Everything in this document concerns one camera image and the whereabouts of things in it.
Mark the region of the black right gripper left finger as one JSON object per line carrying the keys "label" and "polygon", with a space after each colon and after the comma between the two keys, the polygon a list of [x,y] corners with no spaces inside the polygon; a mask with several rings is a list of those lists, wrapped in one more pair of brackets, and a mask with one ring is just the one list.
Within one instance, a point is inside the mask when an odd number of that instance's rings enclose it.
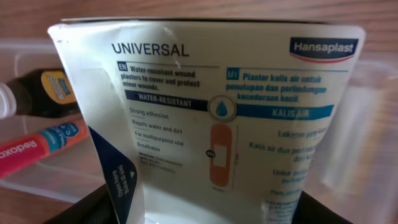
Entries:
{"label": "black right gripper left finger", "polygon": [[118,224],[106,184],[45,224]]}

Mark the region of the orange tube white cap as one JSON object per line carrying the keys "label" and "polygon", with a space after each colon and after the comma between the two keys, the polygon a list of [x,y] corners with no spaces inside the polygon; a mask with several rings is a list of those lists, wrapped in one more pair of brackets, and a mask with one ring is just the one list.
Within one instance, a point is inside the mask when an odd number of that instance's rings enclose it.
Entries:
{"label": "orange tube white cap", "polygon": [[90,136],[82,119],[45,128],[1,144],[1,178],[5,178],[58,150],[73,146]]}

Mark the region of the clear plastic container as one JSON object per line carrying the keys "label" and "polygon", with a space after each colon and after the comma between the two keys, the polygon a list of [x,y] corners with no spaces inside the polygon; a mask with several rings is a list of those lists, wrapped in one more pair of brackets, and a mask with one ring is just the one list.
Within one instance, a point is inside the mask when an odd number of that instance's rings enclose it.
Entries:
{"label": "clear plastic container", "polygon": [[[1,180],[2,187],[71,203],[103,183],[87,139]],[[362,54],[305,191],[352,223],[397,221],[397,54]]]}

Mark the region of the white bandage box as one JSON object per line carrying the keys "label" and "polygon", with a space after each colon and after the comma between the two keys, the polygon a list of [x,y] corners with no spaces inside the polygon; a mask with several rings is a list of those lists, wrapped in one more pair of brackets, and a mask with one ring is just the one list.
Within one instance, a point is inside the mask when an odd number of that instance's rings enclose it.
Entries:
{"label": "white bandage box", "polygon": [[48,29],[119,223],[292,223],[360,26],[92,18]]}

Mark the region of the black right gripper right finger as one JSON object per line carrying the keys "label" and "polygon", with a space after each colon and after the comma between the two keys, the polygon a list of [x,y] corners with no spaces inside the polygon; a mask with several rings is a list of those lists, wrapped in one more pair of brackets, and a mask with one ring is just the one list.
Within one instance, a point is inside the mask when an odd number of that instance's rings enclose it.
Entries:
{"label": "black right gripper right finger", "polygon": [[303,191],[292,224],[352,224]]}

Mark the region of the dark bottle white cap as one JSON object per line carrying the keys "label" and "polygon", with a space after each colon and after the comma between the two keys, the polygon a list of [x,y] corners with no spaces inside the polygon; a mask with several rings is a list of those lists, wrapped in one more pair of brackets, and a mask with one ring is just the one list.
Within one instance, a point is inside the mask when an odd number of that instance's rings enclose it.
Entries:
{"label": "dark bottle white cap", "polygon": [[36,69],[1,83],[1,119],[61,118],[79,112],[72,86],[62,68]]}

